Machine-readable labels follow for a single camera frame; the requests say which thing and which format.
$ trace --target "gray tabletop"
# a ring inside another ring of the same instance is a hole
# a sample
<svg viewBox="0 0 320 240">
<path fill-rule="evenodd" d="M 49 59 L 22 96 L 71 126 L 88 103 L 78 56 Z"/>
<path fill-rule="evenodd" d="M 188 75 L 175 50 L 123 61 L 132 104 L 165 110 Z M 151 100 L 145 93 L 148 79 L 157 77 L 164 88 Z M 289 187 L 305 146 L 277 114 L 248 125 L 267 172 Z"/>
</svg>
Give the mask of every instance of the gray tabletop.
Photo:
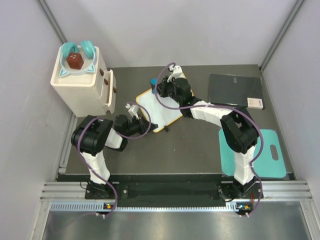
<svg viewBox="0 0 320 240">
<path fill-rule="evenodd" d="M 163 67 L 113 68 L 116 78 L 116 103 L 113 114 L 105 118 L 114 120 L 119 114 L 128 114 L 124 102 L 135 102 L 136 97 L 150 88 L 150 79 L 156 78 Z M 257 65 L 182 66 L 194 94 L 205 101 L 209 98 L 209 74 L 230 74 L 261 77 Z M 278 134 L 287 173 L 293 172 L 283 137 L 274 114 L 264 80 L 262 79 L 265 109 L 249 109 L 261 129 L 272 129 Z M 200 120 L 180 118 L 172 123 L 169 132 L 149 133 L 129 140 L 123 152 L 104 148 L 106 165 L 112 174 L 178 174 L 222 173 L 219 147 L 219 127 Z M 88 174 L 79 160 L 75 147 L 71 148 L 66 174 Z"/>
</svg>

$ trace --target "teal headphones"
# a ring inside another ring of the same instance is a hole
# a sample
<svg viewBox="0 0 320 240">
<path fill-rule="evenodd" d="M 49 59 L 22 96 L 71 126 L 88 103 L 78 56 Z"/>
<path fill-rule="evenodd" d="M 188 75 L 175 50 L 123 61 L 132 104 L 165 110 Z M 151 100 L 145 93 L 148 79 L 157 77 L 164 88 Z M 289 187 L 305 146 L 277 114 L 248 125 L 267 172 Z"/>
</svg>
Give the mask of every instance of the teal headphones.
<svg viewBox="0 0 320 240">
<path fill-rule="evenodd" d="M 94 57 L 94 53 L 96 52 L 96 48 L 93 43 L 89 40 L 84 40 L 80 42 L 80 45 L 88 59 L 92 59 Z M 70 53 L 79 53 L 79 48 L 73 41 L 68 41 L 62 45 L 62 55 L 65 59 Z"/>
</svg>

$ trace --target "wall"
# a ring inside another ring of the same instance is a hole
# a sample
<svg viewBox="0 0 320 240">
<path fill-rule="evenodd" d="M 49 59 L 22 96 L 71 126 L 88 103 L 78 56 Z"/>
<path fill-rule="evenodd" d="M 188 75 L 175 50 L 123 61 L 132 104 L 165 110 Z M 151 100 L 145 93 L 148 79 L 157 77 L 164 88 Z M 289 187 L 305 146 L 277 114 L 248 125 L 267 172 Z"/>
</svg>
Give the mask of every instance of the wall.
<svg viewBox="0 0 320 240">
<path fill-rule="evenodd" d="M 264 75 L 295 172 L 320 211 L 320 2 L 308 0 Z"/>
<path fill-rule="evenodd" d="M 107 67 L 261 64 L 296 0 L 47 0 Z"/>
<path fill-rule="evenodd" d="M 3 1 L 0 22 L 0 239 L 22 240 L 53 180 L 70 111 L 50 86 L 60 43 L 36 1 Z"/>
</svg>

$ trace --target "sticker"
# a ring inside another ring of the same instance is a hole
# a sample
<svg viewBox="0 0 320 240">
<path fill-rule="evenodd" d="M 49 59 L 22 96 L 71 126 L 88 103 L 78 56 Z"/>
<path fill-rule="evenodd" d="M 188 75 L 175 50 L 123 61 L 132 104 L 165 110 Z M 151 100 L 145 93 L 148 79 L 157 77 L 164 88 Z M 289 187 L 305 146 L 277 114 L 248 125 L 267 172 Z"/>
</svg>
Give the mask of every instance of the sticker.
<svg viewBox="0 0 320 240">
<path fill-rule="evenodd" d="M 264 108 L 264 105 L 262 103 L 262 99 L 260 99 L 260 98 L 248 97 L 247 100 L 248 100 L 248 108 L 251 108 L 251 109 L 263 109 Z"/>
</svg>

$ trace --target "yellow edge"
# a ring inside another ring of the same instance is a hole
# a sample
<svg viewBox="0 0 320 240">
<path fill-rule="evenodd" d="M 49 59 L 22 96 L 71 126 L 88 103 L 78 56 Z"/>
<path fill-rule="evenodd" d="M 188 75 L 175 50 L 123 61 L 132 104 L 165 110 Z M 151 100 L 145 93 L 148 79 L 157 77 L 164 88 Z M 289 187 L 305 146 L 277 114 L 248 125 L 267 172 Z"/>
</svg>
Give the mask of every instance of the yellow edge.
<svg viewBox="0 0 320 240">
<path fill-rule="evenodd" d="M 137 96 L 137 97 L 135 98 L 135 102 L 136 102 L 137 104 L 140 104 L 140 103 L 138 102 L 138 98 L 141 97 L 142 95 L 146 94 L 147 92 L 151 91 L 151 90 L 152 90 L 152 88 L 150 88 L 150 89 L 148 89 L 147 91 L 141 93 L 139 96 Z M 142 112 L 142 114 L 144 115 L 145 119 L 148 119 L 148 116 L 145 114 L 145 111 L 141 110 L 141 112 Z M 177 121 L 177 120 L 180 119 L 181 117 L 182 117 L 182 115 L 181 115 L 180 117 L 176 118 L 175 120 L 173 120 L 172 122 L 168 123 L 167 126 L 169 126 L 170 124 L 174 123 L 175 121 Z M 162 127 L 162 128 L 160 128 L 158 131 L 153 130 L 153 132 L 154 132 L 154 133 L 158 133 L 158 132 L 160 132 L 160 131 L 161 131 L 162 129 L 164 129 L 164 128 L 165 128 L 165 127 Z"/>
</svg>

